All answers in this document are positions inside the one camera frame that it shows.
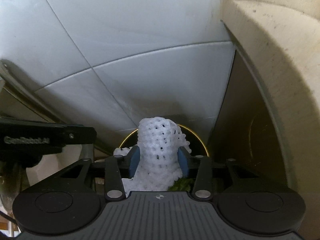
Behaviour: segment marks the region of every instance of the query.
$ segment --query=white tile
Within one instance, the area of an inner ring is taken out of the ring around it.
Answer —
[[[71,122],[94,127],[98,138],[109,145],[114,141],[110,135],[136,127],[92,69],[57,81],[36,94]]]
[[[184,122],[183,125],[193,130],[200,139],[207,144],[216,120],[217,117],[208,117],[205,119],[187,121]]]
[[[92,66],[155,49],[227,41],[220,0],[48,0]]]
[[[137,125],[155,116],[183,122],[218,115],[234,51],[231,42],[182,46],[94,70]]]
[[[33,91],[90,67],[46,0],[0,0],[0,58]]]

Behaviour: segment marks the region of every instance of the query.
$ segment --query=black circular pad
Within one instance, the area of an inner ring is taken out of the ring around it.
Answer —
[[[260,212],[273,212],[282,207],[283,201],[280,196],[268,191],[256,191],[247,195],[247,205]]]
[[[12,206],[19,226],[37,234],[62,235],[93,221],[101,208],[100,198],[84,185],[71,188],[71,180],[38,187],[36,192],[32,187],[21,192]]]
[[[243,179],[220,194],[218,209],[237,229],[277,235],[299,228],[305,204],[299,194],[280,184]]]
[[[72,196],[66,192],[52,191],[46,192],[37,197],[35,205],[44,212],[61,212],[72,204]]]

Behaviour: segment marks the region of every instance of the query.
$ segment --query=foam fruit net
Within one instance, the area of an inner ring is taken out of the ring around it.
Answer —
[[[166,191],[182,177],[177,151],[184,146],[191,153],[186,135],[169,119],[162,117],[142,119],[138,127],[140,162],[132,179],[122,179],[126,195],[130,191]],[[130,148],[114,151],[127,155]]]

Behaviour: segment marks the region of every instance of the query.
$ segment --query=cable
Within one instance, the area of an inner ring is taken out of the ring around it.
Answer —
[[[13,219],[12,217],[9,217],[7,214],[3,213],[2,211],[0,211],[0,216],[9,220],[10,222],[14,223],[15,225],[18,225],[15,219]]]

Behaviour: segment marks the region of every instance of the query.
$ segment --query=green vegetable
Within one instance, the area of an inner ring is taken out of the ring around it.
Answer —
[[[193,187],[195,183],[194,179],[186,179],[186,178],[180,178],[176,180],[173,184],[173,186],[168,188],[168,191],[186,191],[190,192],[191,188]]]

